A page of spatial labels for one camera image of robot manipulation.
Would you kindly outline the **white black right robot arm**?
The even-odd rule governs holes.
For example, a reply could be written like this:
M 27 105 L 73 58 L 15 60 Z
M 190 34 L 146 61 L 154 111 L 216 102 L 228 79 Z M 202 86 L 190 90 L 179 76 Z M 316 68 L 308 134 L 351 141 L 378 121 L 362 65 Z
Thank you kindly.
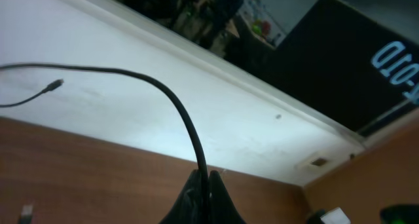
M 340 207 L 329 210 L 320 209 L 306 220 L 307 224 L 351 224 L 351 223 L 382 223 L 382 224 L 418 224 L 418 204 L 394 204 L 367 213 L 345 213 Z

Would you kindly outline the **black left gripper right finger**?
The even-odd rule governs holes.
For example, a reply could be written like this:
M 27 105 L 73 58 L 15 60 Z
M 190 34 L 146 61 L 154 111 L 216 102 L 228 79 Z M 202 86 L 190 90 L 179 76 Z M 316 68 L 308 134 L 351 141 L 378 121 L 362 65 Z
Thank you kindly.
M 230 198 L 218 171 L 209 175 L 209 222 L 211 224 L 245 224 Z

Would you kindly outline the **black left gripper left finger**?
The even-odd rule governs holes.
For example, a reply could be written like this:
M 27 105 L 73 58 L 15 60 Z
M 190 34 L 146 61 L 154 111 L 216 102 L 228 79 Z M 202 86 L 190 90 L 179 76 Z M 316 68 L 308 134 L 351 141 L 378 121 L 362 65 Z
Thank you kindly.
M 193 170 L 168 214 L 160 224 L 199 224 L 202 220 L 201 174 Z

